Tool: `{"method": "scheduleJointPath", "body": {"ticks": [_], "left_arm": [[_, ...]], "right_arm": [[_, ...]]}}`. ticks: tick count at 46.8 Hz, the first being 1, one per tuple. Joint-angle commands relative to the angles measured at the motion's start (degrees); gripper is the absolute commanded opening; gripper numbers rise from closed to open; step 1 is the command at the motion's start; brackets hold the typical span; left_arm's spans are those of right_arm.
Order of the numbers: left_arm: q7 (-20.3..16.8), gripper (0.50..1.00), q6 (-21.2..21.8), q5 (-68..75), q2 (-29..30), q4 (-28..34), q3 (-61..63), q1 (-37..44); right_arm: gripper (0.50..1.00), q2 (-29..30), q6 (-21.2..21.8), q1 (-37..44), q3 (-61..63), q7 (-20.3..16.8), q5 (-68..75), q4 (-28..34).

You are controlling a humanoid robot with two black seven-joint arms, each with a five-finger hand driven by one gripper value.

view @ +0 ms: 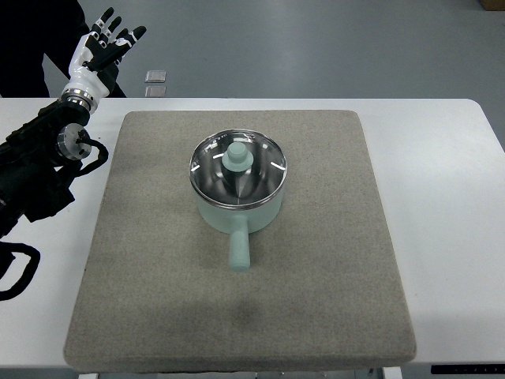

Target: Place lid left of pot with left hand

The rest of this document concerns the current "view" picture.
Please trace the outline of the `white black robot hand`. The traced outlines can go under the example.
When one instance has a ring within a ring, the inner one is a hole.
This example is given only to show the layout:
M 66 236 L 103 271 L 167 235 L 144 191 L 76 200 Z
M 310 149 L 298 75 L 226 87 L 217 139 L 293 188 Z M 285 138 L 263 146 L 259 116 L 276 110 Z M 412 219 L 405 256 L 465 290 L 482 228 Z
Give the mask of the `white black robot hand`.
M 109 8 L 80 38 L 69 64 L 63 100 L 79 103 L 92 114 L 100 100 L 114 91 L 122 59 L 147 31 L 144 26 L 119 31 L 121 22 Z

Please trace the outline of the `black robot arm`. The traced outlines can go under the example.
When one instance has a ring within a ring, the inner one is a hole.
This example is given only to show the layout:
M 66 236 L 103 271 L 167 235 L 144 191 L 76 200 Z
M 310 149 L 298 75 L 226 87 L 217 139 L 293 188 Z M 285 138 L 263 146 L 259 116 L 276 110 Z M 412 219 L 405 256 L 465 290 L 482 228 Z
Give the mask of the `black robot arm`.
M 1 236 L 25 216 L 55 216 L 74 201 L 70 185 L 108 160 L 85 126 L 97 105 L 77 96 L 54 101 L 1 144 Z

